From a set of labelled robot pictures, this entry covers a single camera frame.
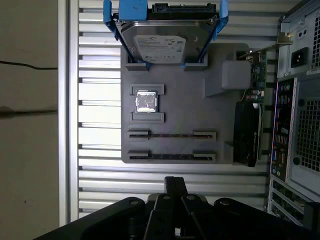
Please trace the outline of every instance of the gray plastic mounting plate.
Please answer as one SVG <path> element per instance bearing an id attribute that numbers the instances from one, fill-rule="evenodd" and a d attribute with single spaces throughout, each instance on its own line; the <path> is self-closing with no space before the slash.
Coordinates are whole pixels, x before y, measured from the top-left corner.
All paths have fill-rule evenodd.
<path id="1" fill-rule="evenodd" d="M 149 71 L 129 71 L 126 51 L 121 49 L 121 158 L 125 163 L 150 164 L 232 164 L 233 155 L 225 154 L 225 142 L 233 141 L 236 102 L 240 91 L 226 91 L 212 97 L 205 96 L 205 80 L 221 78 L 217 64 L 230 60 L 235 51 L 248 49 L 246 44 L 212 43 L 208 48 L 208 67 L 203 71 L 184 71 L 179 65 L 154 64 Z M 164 85 L 165 92 L 158 96 L 158 112 L 163 123 L 132 121 L 135 112 L 133 85 Z M 150 130 L 153 134 L 193 134 L 194 130 L 216 132 L 214 139 L 187 137 L 154 137 L 132 140 L 129 131 Z M 132 153 L 144 153 L 132 157 Z M 155 155 L 193 155 L 195 159 L 146 159 Z"/>

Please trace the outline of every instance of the black cable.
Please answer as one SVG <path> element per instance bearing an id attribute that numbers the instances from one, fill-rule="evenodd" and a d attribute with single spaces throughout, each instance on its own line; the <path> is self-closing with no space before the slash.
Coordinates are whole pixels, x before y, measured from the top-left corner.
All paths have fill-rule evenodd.
<path id="1" fill-rule="evenodd" d="M 15 111 L 7 106 L 0 107 L 0 119 L 10 119 L 14 117 L 23 117 L 23 116 L 39 116 L 39 115 L 51 115 L 57 114 L 57 109 L 35 109 L 35 110 L 18 110 Z"/>
<path id="2" fill-rule="evenodd" d="M 20 62 L 13 62 L 13 61 L 1 61 L 0 64 L 7 64 L 7 65 L 15 65 L 15 66 L 24 66 L 28 68 L 32 68 L 35 70 L 57 70 L 57 67 L 37 67 L 37 66 L 32 66 L 30 64 L 25 64 L 25 63 L 20 63 Z"/>

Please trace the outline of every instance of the metal slat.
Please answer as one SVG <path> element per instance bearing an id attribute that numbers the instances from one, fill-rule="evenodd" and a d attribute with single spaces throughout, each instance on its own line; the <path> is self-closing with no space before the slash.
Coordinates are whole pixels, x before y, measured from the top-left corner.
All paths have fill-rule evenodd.
<path id="1" fill-rule="evenodd" d="M 271 203 L 278 209 L 280 210 L 288 219 L 290 219 L 292 222 L 295 224 L 302 226 L 302 224 L 295 219 L 290 213 L 288 213 L 285 209 L 283 209 L 278 203 L 276 203 L 274 200 L 271 201 Z"/>
<path id="2" fill-rule="evenodd" d="M 79 47 L 79 55 L 120 56 L 119 47 Z"/>
<path id="3" fill-rule="evenodd" d="M 121 145 L 121 129 L 80 127 L 78 130 L 78 143 Z"/>
<path id="4" fill-rule="evenodd" d="M 79 187 L 86 189 L 105 189 L 112 190 L 112 192 L 148 192 L 161 193 L 164 191 L 164 183 L 162 182 L 148 182 L 148 181 L 115 181 L 115 180 L 98 180 L 98 179 L 81 179 L 79 180 Z M 223 183 L 186 183 L 186 187 L 190 193 L 195 194 L 210 194 L 212 189 L 220 194 L 234 193 L 241 195 L 264 195 L 267 191 L 266 185 L 252 184 L 223 184 Z"/>
<path id="5" fill-rule="evenodd" d="M 121 158 L 120 150 L 79 149 L 80 157 Z"/>
<path id="6" fill-rule="evenodd" d="M 80 209 L 90 209 L 90 210 L 99 210 L 102 208 L 105 208 L 107 206 L 110 206 L 111 204 L 114 204 L 116 201 L 97 201 L 97 200 L 80 200 L 79 201 L 79 208 Z M 264 205 L 255 205 L 256 209 L 264 211 Z"/>
<path id="7" fill-rule="evenodd" d="M 79 100 L 120 101 L 120 84 L 79 84 Z"/>
<path id="8" fill-rule="evenodd" d="M 298 210 L 300 213 L 304 214 L 304 210 L 298 206 L 297 204 L 295 204 L 293 201 L 291 201 L 289 198 L 287 198 L 285 195 L 283 195 L 281 192 L 279 192 L 276 189 L 273 189 L 273 192 L 275 194 L 277 194 L 280 198 L 282 198 L 283 200 L 285 200 L 288 204 L 290 204 L 292 207 L 294 207 L 296 210 Z"/>
<path id="9" fill-rule="evenodd" d="M 99 32 L 110 33 L 110 30 L 103 23 L 80 23 L 79 29 L 81 32 Z M 238 35 L 238 36 L 266 36 L 273 37 L 278 33 L 277 27 L 259 27 L 259 26 L 241 26 L 241 25 L 227 25 L 220 33 L 220 36 L 224 35 Z"/>
<path id="10" fill-rule="evenodd" d="M 110 180 L 135 180 L 135 181 L 159 181 L 164 183 L 166 173 L 137 173 L 137 172 L 116 172 L 116 171 L 79 171 L 79 178 L 87 179 L 110 179 Z M 265 176 L 230 176 L 230 175 L 204 175 L 204 174 L 176 174 L 175 177 L 182 177 L 186 183 L 223 183 L 223 184 L 257 184 L 266 185 Z"/>
<path id="11" fill-rule="evenodd" d="M 89 192 L 89 191 L 81 191 L 79 192 L 79 199 L 81 200 L 99 200 L 99 201 L 119 201 L 129 197 L 136 197 L 142 199 L 143 201 L 147 201 L 148 196 L 151 193 L 114 193 L 114 192 Z M 208 203 L 213 204 L 216 200 L 220 198 L 227 198 L 227 196 L 205 196 Z M 263 206 L 265 204 L 264 197 L 239 197 L 235 196 L 232 199 L 253 206 Z"/>
<path id="12" fill-rule="evenodd" d="M 272 27 L 278 26 L 279 16 L 238 16 L 230 15 L 228 26 L 261 26 Z M 79 21 L 81 23 L 103 23 L 102 12 L 79 14 Z"/>
<path id="13" fill-rule="evenodd" d="M 169 5 L 206 5 L 208 1 L 206 0 L 198 0 L 198 1 L 172 1 L 167 0 L 165 1 Z M 246 0 L 246 1 L 237 1 L 237 0 L 229 0 L 229 11 L 233 12 L 262 12 L 262 13 L 285 13 L 289 9 L 291 9 L 298 0 L 292 1 L 272 1 L 272 0 Z M 158 1 L 148 1 L 148 7 L 150 8 L 152 4 L 158 3 Z M 217 10 L 220 9 L 220 1 L 210 1 L 210 3 L 216 4 Z M 87 8 L 87 9 L 101 9 L 103 7 L 102 0 L 80 0 L 79 1 L 80 8 Z M 119 1 L 113 0 L 112 1 L 112 8 L 117 9 L 119 8 Z"/>
<path id="14" fill-rule="evenodd" d="M 106 71 L 106 70 L 80 70 L 79 78 L 110 78 L 119 79 L 120 71 Z"/>
<path id="15" fill-rule="evenodd" d="M 250 175 L 253 173 L 266 175 L 268 164 L 258 164 L 255 167 L 229 164 L 134 164 L 124 163 L 118 159 L 98 159 L 98 158 L 79 158 L 79 166 L 82 168 L 91 167 L 92 169 L 120 169 L 123 171 L 135 172 L 154 172 L 154 173 L 192 173 L 192 174 L 230 174 L 230 175 Z"/>
<path id="16" fill-rule="evenodd" d="M 100 45 L 105 47 L 119 47 L 121 42 L 117 41 L 114 37 L 90 37 L 90 36 L 80 36 L 80 45 Z"/>
<path id="17" fill-rule="evenodd" d="M 219 35 L 218 38 L 213 42 L 213 43 L 246 43 L 249 48 L 251 49 L 259 49 L 260 46 L 271 46 L 272 44 L 274 44 L 274 40 L 271 39 L 265 39 L 265 38 L 252 38 L 252 37 L 247 37 L 247 38 L 243 38 L 241 36 L 236 36 L 236 35 L 224 35 L 221 36 Z M 79 44 L 81 46 L 103 46 L 103 47 L 109 47 L 109 46 L 120 46 L 120 42 L 116 41 L 110 41 L 110 37 L 104 37 L 103 35 L 101 36 L 95 36 L 95 37 L 90 37 L 90 36 L 81 36 L 79 38 Z M 85 54 L 96 54 L 96 55 L 102 55 L 103 53 L 100 51 L 101 48 L 90 48 L 91 50 L 86 50 L 86 49 L 81 49 L 81 53 L 82 55 Z M 116 56 L 116 52 L 107 52 L 104 55 L 109 55 L 109 56 Z"/>
<path id="18" fill-rule="evenodd" d="M 79 106 L 81 123 L 121 123 L 119 106 Z"/>

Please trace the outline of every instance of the blue plastic clip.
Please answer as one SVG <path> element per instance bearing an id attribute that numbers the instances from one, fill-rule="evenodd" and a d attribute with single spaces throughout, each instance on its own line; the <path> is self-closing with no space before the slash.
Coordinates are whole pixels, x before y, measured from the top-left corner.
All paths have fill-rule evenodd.
<path id="1" fill-rule="evenodd" d="M 119 19 L 123 21 L 146 21 L 147 0 L 120 0 Z"/>
<path id="2" fill-rule="evenodd" d="M 220 13 L 219 13 L 219 20 L 216 23 L 216 26 L 211 34 L 211 36 L 208 38 L 208 41 L 205 43 L 204 48 L 202 49 L 198 62 L 200 63 L 201 59 L 204 57 L 209 44 L 211 41 L 216 40 L 218 33 L 227 25 L 229 21 L 229 1 L 228 0 L 220 0 Z"/>

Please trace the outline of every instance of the hard drive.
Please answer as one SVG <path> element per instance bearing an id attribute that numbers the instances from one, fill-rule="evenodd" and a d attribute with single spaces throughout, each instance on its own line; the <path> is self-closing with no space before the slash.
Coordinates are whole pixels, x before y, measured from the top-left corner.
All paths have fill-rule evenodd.
<path id="1" fill-rule="evenodd" d="M 223 2 L 228 16 L 228 2 Z M 228 17 L 219 18 L 216 5 L 211 3 L 203 6 L 156 3 L 148 8 L 146 0 L 120 0 L 119 13 L 111 16 L 110 11 L 111 3 L 105 0 L 104 22 L 121 41 L 132 63 L 200 62 L 208 44 L 228 21 Z"/>

